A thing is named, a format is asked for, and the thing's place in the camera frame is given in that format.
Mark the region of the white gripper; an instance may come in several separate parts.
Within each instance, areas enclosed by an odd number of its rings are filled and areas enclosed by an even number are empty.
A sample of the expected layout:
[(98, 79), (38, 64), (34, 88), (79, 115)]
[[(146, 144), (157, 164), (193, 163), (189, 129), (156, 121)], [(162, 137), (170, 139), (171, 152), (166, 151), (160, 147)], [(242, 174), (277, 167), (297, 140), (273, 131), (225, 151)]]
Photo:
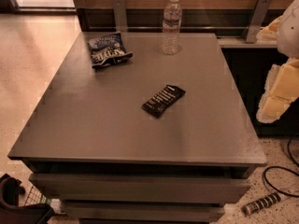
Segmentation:
[(272, 123), (280, 119), (299, 97), (299, 0), (293, 0), (283, 15), (260, 30), (256, 38), (258, 41), (277, 41), (280, 53), (296, 58), (281, 66), (273, 64), (268, 72), (256, 119), (261, 123)]

